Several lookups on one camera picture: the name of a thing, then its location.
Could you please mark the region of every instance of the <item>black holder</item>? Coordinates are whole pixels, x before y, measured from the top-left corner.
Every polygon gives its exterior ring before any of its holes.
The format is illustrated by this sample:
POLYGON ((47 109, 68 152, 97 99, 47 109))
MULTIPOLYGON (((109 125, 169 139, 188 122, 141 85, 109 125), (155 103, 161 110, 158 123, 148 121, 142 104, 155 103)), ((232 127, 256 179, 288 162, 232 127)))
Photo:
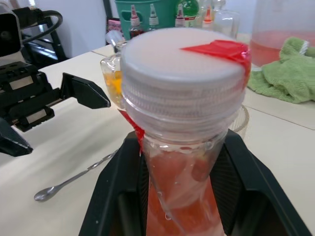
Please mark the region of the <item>black holder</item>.
MULTIPOLYGON (((80 236, 145 236, 149 173, 134 132, 97 180, 80 236)), ((228 236, 311 236, 277 180, 229 131, 210 180, 228 236)))

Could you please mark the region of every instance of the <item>clear plastic bottle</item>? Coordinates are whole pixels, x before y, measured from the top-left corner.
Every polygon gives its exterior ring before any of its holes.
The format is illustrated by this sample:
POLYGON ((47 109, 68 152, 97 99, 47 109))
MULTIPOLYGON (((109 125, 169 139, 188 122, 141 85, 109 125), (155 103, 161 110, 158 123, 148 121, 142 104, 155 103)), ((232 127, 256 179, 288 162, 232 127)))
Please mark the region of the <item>clear plastic bottle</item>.
POLYGON ((130 23, 131 23, 131 26, 129 28, 130 39, 144 33, 144 31, 140 25, 140 19, 137 15, 136 8, 134 5, 131 5, 130 23))
POLYGON ((158 25, 158 17, 157 17, 157 12, 154 7, 154 4, 150 4, 150 18, 149 18, 149 28, 148 31, 154 31, 159 29, 158 25))
POLYGON ((212 0, 199 0, 199 12, 195 20, 196 28, 202 28, 202 22, 207 15, 209 7, 211 8, 212 17, 212 0))
POLYGON ((147 236, 224 235, 209 173, 244 99, 244 68, 180 50, 220 39, 231 40, 201 29, 161 29, 123 51, 124 105, 145 131, 139 142, 153 183, 147 236))
POLYGON ((184 19, 184 13, 183 13, 183 5, 178 4, 178 9, 177 9, 177 15, 176 15, 176 20, 175 20, 175 27, 185 27, 185 19, 184 19))

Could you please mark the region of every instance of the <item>water droplet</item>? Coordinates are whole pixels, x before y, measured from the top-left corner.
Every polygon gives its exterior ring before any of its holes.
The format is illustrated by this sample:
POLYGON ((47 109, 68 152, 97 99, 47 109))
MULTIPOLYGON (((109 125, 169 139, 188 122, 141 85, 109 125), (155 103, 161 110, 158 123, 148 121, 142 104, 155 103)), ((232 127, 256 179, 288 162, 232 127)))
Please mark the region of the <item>water droplet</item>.
POLYGON ((171 220, 171 217, 169 217, 169 216, 167 215, 167 213, 165 213, 165 219, 166 219, 166 220, 171 220))

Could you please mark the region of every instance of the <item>black cable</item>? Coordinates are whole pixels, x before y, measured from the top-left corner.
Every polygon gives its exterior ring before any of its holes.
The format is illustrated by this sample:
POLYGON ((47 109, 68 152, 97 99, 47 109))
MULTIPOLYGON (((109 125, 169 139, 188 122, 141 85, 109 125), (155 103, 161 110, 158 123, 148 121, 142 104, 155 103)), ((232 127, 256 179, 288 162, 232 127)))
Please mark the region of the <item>black cable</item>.
POLYGON ((34 41, 36 39, 39 39, 47 34, 50 34, 51 32, 55 31, 63 22, 63 16, 57 12, 57 11, 52 11, 52 10, 49 10, 49 11, 43 11, 43 17, 46 18, 46 17, 51 17, 51 16, 55 16, 57 17, 57 22, 54 23, 50 28, 48 28, 46 31, 38 34, 38 35, 35 35, 31 38, 26 38, 22 41, 23 44, 25 43, 29 43, 31 41, 34 41))

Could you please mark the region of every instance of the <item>dropper bottle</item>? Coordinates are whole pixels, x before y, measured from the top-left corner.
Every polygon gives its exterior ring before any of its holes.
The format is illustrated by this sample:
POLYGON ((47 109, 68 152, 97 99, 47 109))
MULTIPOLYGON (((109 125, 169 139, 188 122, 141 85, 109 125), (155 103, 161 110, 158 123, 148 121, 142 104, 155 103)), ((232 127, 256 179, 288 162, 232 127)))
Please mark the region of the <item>dropper bottle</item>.
POLYGON ((182 4, 178 4, 175 27, 185 27, 184 11, 182 4))
POLYGON ((212 20, 211 7, 210 6, 208 7, 207 14, 206 14, 205 18, 203 19, 202 28, 204 30, 209 30, 209 31, 213 30, 213 20, 212 20))
POLYGON ((157 12, 156 12, 156 9, 155 9, 153 3, 150 4, 149 25, 150 25, 150 27, 148 28, 148 31, 153 31, 153 30, 159 29, 157 12))
POLYGON ((130 39, 144 33, 142 27, 140 26, 140 19, 136 12, 136 7, 131 5, 131 26, 129 28, 130 39))

